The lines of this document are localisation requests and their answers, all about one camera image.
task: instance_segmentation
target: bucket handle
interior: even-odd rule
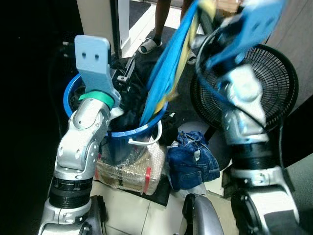
[[[132,138],[130,138],[128,140],[128,143],[129,144],[134,144],[134,145],[140,145],[140,146],[148,146],[150,144],[156,143],[161,138],[161,135],[162,135],[162,123],[161,123],[161,120],[160,120],[157,123],[157,136],[156,136],[156,139],[154,141],[151,141],[151,142],[140,142],[140,141],[134,141]]]

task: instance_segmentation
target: blue cloth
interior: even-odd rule
[[[190,189],[219,178],[220,168],[206,145],[201,132],[179,132],[178,147],[171,147],[167,153],[170,180],[174,190]]]
[[[164,95],[172,90],[175,80],[175,73],[180,59],[182,46],[191,25],[193,16],[196,13],[198,0],[195,0],[186,12],[178,30],[173,35],[170,43],[157,60],[149,80],[147,90],[149,91],[145,109],[141,116],[140,126],[148,123],[155,112],[157,104]]]

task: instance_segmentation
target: jeans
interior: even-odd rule
[[[219,178],[220,168],[201,132],[179,132],[178,146],[167,153],[170,179],[174,190],[190,189]]]

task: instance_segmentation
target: black wire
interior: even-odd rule
[[[55,65],[55,62],[58,58],[58,56],[60,54],[62,54],[63,52],[63,48],[58,48],[53,57],[52,57],[52,60],[50,62],[50,65],[49,65],[49,70],[48,70],[48,92],[49,92],[49,97],[50,97],[50,101],[51,101],[51,104],[52,104],[52,108],[54,110],[54,114],[57,118],[57,121],[58,121],[58,129],[59,129],[59,138],[60,140],[62,139],[62,130],[61,130],[61,120],[60,120],[60,117],[59,117],[59,113],[58,113],[58,109],[57,109],[57,106],[54,102],[54,99],[53,99],[53,94],[52,94],[52,85],[51,85],[51,80],[52,80],[52,73],[53,73],[53,69],[54,69],[54,65]]]
[[[269,37],[270,37],[270,35],[268,36],[268,38],[266,39],[266,41],[264,42],[264,44],[267,44],[267,43],[268,43]]]
[[[243,112],[244,114],[246,114],[249,118],[251,118],[254,122],[256,122],[265,132],[265,126],[263,126],[263,124],[261,122],[259,122],[256,118],[254,118],[251,114],[249,114],[247,111],[245,111],[244,109],[242,109],[241,107],[235,105],[234,103],[230,102],[226,97],[224,97],[222,94],[220,94],[219,92],[217,92],[205,79],[204,75],[202,74],[201,71],[201,55],[202,55],[202,51],[203,48],[213,39],[213,37],[215,37],[216,34],[220,33],[220,28],[218,28],[217,30],[215,30],[212,34],[210,34],[202,43],[199,52],[198,52],[198,56],[197,56],[197,60],[196,60],[196,64],[195,64],[195,69],[196,69],[196,74],[197,74],[197,78],[200,81],[200,84],[205,87],[209,92],[211,92],[218,100],[220,100],[221,102],[223,102],[225,105],[237,109],[241,112]]]
[[[281,118],[280,126],[279,126],[279,137],[278,137],[278,155],[279,155],[280,167],[282,169],[285,169],[284,162],[283,162],[283,150],[282,150],[283,127],[284,127],[284,119]]]

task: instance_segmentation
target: tile floor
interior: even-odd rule
[[[155,10],[156,5],[152,4],[141,19],[130,29],[131,48],[123,57],[132,56],[149,32],[154,29]],[[171,8],[165,26],[178,28],[179,22],[180,9]],[[221,184],[221,177],[205,183],[208,190],[207,197],[215,207],[224,233],[226,235],[236,235],[238,230],[230,202],[219,197],[219,195],[223,195]],[[108,221],[106,222],[108,235],[173,235],[179,232],[183,199],[175,193],[170,194],[168,205],[164,207],[94,181],[91,195],[104,197],[108,212]]]

